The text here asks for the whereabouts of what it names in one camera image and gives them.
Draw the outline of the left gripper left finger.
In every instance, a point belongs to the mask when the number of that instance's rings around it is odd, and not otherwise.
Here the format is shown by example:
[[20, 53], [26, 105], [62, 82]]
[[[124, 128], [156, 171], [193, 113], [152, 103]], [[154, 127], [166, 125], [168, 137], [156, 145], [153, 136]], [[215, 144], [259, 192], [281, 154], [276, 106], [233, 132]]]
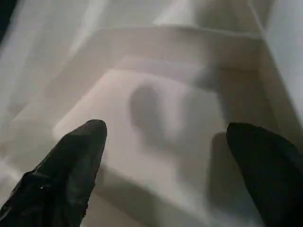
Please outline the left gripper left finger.
[[0, 209], [3, 227], [78, 227], [95, 187], [107, 139], [103, 120], [64, 135], [19, 180]]

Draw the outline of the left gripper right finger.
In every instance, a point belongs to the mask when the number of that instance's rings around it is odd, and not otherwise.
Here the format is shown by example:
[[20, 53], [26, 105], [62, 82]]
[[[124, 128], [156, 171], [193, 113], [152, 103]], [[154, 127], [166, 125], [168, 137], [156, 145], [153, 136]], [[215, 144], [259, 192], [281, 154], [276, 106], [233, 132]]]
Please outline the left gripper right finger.
[[303, 225], [303, 155], [284, 137], [232, 122], [226, 139], [246, 188], [267, 227]]

